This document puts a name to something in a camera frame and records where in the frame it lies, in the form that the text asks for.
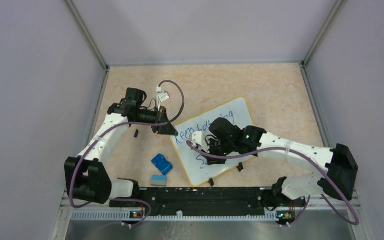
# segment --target metal frame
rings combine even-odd
[[[84,23],[81,15],[78,12],[73,1],[72,0],[63,0],[63,1],[66,3],[67,8],[69,9],[71,15],[73,16],[73,19],[76,22],[81,34],[83,35],[83,37],[85,39],[85,41],[87,42],[90,50],[92,51],[92,53],[94,54],[94,56],[98,60],[101,67],[105,70],[103,80],[102,80],[102,86],[99,90],[98,98],[96,100],[96,106],[95,106],[93,119],[92,119],[91,124],[90,124],[90,131],[88,132],[88,134],[86,136],[86,139],[88,142],[93,137],[93,134],[95,132],[95,127],[96,127],[96,123],[98,120],[98,115],[99,115],[99,111],[101,108],[101,103],[102,103],[102,100],[104,97],[104,91],[105,91],[105,88],[107,85],[107,80],[108,80],[109,73],[110,73],[110,67],[105,62],[104,57],[102,56],[102,54],[101,54],[100,50],[98,49],[95,41],[93,40],[86,24]],[[332,23],[334,22],[335,18],[337,17],[339,11],[342,9],[345,2],[346,2],[346,0],[337,0],[336,1],[335,6],[333,7],[331,13],[327,17],[325,23],[323,24],[319,34],[317,35],[311,48],[309,49],[307,55],[305,56],[305,59],[299,63],[299,67],[300,67],[300,70],[302,73],[302,77],[304,79],[305,87],[307,89],[310,103],[311,103],[311,106],[313,108],[314,116],[315,116],[319,131],[320,131],[320,135],[321,135],[323,144],[327,147],[332,146],[332,140],[331,140],[331,137],[329,135],[328,128],[326,126],[326,121],[323,118],[322,110],[321,110],[320,104],[318,102],[317,95],[316,95],[314,87],[313,87],[313,83],[310,79],[310,76],[308,75],[307,66],[308,66],[309,62],[312,60],[315,52],[319,48],[319,46],[322,43],[327,32],[329,32],[329,29],[332,26]],[[82,201],[75,200],[75,202],[77,204],[80,204]],[[338,210],[347,210],[348,209],[342,201],[332,200],[332,203],[335,207],[337,207]],[[373,239],[372,233],[370,231],[370,228],[369,228],[368,223],[366,221],[365,215],[363,213],[363,209],[361,208],[360,201],[359,201],[358,196],[357,196],[357,192],[355,192],[355,190],[354,190],[353,199],[352,199],[351,203],[354,206],[354,208],[357,210],[358,215],[360,216],[360,222],[361,222],[361,224],[359,226],[352,226],[352,231],[354,233],[355,239],[356,240],[365,240],[365,239],[371,240],[371,239]],[[319,210],[326,210],[326,209],[330,209],[330,207],[327,205],[327,203],[321,197],[313,197],[309,203],[309,207],[308,207],[307,211],[319,211]],[[88,205],[82,209],[82,211],[85,211],[85,210],[86,211],[87,210],[91,210],[91,211],[94,210],[95,212],[96,211],[108,212],[111,210],[118,211],[118,209],[109,208],[108,204],[101,205],[101,204],[95,204],[95,203],[92,203],[92,204],[90,204],[90,205]],[[57,220],[56,220],[56,223],[54,226],[54,231],[52,234],[53,240],[61,240],[61,239],[66,238],[67,232],[69,230],[70,220],[72,218],[72,215],[76,211],[78,211],[78,210],[71,208],[70,201],[69,201],[68,195],[67,195],[67,191],[65,191],[64,196],[63,196],[62,201],[61,201],[60,208],[59,208],[58,217],[57,217]],[[349,210],[347,212],[348,212],[348,217],[350,217],[350,219],[352,219],[351,212]]]

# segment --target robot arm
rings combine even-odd
[[[224,157],[233,152],[246,154],[273,149],[257,152],[254,156],[275,158],[312,172],[298,177],[280,178],[272,187],[275,197],[285,196],[295,200],[303,196],[327,194],[342,200],[322,174],[309,161],[298,155],[302,154],[310,157],[333,180],[347,200],[352,198],[358,166],[350,150],[344,145],[337,144],[336,148],[309,146],[284,139],[255,126],[240,129],[223,118],[216,119],[209,131],[212,135],[194,132],[189,139],[193,147],[212,155],[204,156],[207,165],[224,164],[226,159],[216,157]]]
[[[163,92],[157,95],[158,106],[152,110],[142,107],[146,98],[147,95],[144,91],[128,88],[126,97],[120,103],[114,103],[108,109],[101,128],[87,147],[76,157],[69,157],[65,161],[65,181],[67,191],[70,192],[75,168],[79,164],[81,157],[86,156],[75,177],[72,190],[74,199],[104,204],[108,199],[129,198],[132,196],[134,189],[132,180],[110,179],[105,170],[105,165],[120,137],[130,127],[126,123],[152,124],[154,125],[151,127],[152,131],[156,134],[178,135],[171,123],[161,124],[169,122],[167,109],[161,106],[161,102],[169,98],[168,93]]]

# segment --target gray floor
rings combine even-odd
[[[107,221],[71,221],[66,240],[83,240]],[[308,210],[291,228],[271,222],[159,222],[149,221],[129,230],[112,225],[90,240],[354,240],[351,226],[332,211]]]

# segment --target whiteboard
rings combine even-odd
[[[205,158],[196,151],[193,151],[186,144],[186,141],[193,132],[207,132],[207,134],[211,134],[209,127],[217,118],[227,119],[240,129],[254,125],[247,101],[243,97],[238,97],[175,126],[179,135],[171,136],[171,142],[193,187],[198,187],[253,157],[246,156],[238,159],[229,159],[226,161],[226,164],[213,164],[210,166],[204,164]],[[234,152],[228,156],[236,155],[238,153]]]

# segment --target table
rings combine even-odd
[[[96,131],[102,125],[107,110],[125,97],[127,88],[144,90],[149,105],[155,97],[156,86],[163,80],[173,80],[185,95],[182,115],[173,124],[244,96],[257,127],[275,135],[307,145],[323,146],[314,112],[298,63],[275,64],[208,64],[208,65],[152,65],[111,67],[100,107]],[[181,95],[176,87],[165,83],[170,99],[163,103],[168,118],[173,118],[181,106]],[[173,164],[168,176],[168,187],[191,187],[176,151],[165,135],[153,134],[148,126],[133,125],[120,139],[107,164],[110,178],[133,179],[141,187],[149,187],[152,175],[160,175],[151,163],[163,154]],[[270,158],[253,158],[214,178],[215,187],[271,186],[278,178],[295,177],[307,170]]]

